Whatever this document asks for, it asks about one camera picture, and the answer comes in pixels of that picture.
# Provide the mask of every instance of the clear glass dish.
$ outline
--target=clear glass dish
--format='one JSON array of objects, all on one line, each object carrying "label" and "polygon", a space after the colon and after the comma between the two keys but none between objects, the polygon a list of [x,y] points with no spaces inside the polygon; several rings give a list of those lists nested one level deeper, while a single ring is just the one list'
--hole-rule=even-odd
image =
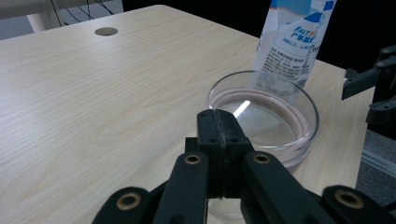
[{"label": "clear glass dish", "polygon": [[275,155],[294,172],[306,158],[319,125],[317,108],[299,86],[259,71],[230,74],[210,90],[207,108],[234,114],[256,150]]}]

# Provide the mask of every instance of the bolt hole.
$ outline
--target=bolt hole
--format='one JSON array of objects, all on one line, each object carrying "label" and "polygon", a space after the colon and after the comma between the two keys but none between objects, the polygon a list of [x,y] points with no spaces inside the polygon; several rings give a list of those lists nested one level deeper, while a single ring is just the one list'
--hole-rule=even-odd
[{"label": "bolt hole", "polygon": [[135,192],[126,193],[117,200],[117,207],[120,210],[130,210],[137,207],[140,201],[141,198],[139,194]]},{"label": "bolt hole", "polygon": [[341,198],[348,203],[356,203],[356,199],[348,194],[341,195]]},{"label": "bolt hole", "polygon": [[95,30],[95,33],[97,35],[102,35],[102,36],[114,35],[118,32],[119,31],[113,27],[103,27],[103,28],[99,28],[99,29]]},{"label": "bolt hole", "polygon": [[188,164],[197,164],[201,162],[201,158],[196,155],[190,155],[184,159],[184,161]]},{"label": "bolt hole", "polygon": [[124,199],[122,199],[122,203],[124,204],[132,204],[136,201],[136,197],[128,196]]},{"label": "bolt hole", "polygon": [[347,207],[360,209],[364,206],[363,200],[351,191],[339,189],[334,193],[334,196],[339,203]]},{"label": "bolt hole", "polygon": [[268,162],[270,162],[271,159],[269,159],[268,157],[266,157],[264,155],[256,155],[253,160],[258,163],[268,163]]}]

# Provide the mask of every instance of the wooden table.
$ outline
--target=wooden table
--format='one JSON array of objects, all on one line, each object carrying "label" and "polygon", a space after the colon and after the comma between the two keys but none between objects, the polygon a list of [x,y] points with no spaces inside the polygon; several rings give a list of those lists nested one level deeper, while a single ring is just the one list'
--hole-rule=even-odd
[{"label": "wooden table", "polygon": [[[157,187],[211,86],[249,69],[257,43],[165,6],[1,41],[0,223],[90,223],[116,190]],[[316,61],[305,87],[320,128],[295,176],[318,194],[359,170],[373,92],[341,101],[344,73]]]}]

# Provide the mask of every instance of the black cable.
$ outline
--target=black cable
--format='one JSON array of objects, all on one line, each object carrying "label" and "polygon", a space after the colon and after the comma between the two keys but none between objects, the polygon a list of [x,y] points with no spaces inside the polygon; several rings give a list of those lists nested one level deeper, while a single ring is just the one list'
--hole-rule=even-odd
[{"label": "black cable", "polygon": [[76,21],[81,22],[81,21],[79,21],[79,20],[69,11],[69,8],[66,8],[66,10],[69,12],[69,14],[70,14]]},{"label": "black cable", "polygon": [[95,0],[95,2],[96,2],[97,4],[99,4],[100,6],[102,6],[105,10],[107,10],[108,13],[110,13],[111,15],[114,15],[114,13],[113,13],[110,9],[108,9],[108,8],[106,7],[106,5],[105,5],[101,0]]},{"label": "black cable", "polygon": [[88,0],[87,0],[87,8],[88,8],[88,20],[90,21],[91,20],[91,12],[90,12],[90,4],[88,3]]},{"label": "black cable", "polygon": [[84,11],[81,7],[78,7],[79,10],[81,10],[85,15],[87,15],[91,20],[94,20],[94,17],[92,17],[90,14],[88,14],[86,11]]},{"label": "black cable", "polygon": [[57,13],[55,5],[53,5],[53,1],[50,1],[50,3],[52,4],[52,8],[53,8],[53,11],[55,12],[56,19],[58,20],[59,26],[62,27],[61,20],[59,19],[59,16],[58,16],[58,13]]}]

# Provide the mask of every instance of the table surface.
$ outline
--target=table surface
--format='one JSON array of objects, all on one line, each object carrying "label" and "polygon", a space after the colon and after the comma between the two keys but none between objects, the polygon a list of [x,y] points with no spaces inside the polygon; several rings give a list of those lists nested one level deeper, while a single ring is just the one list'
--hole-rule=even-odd
[{"label": "table surface", "polygon": [[[257,44],[165,6],[1,41],[0,223],[90,223],[116,190],[160,185],[211,86]],[[341,101],[344,74],[316,61],[305,86],[320,127],[294,176],[317,194],[357,179],[373,90]]]}]

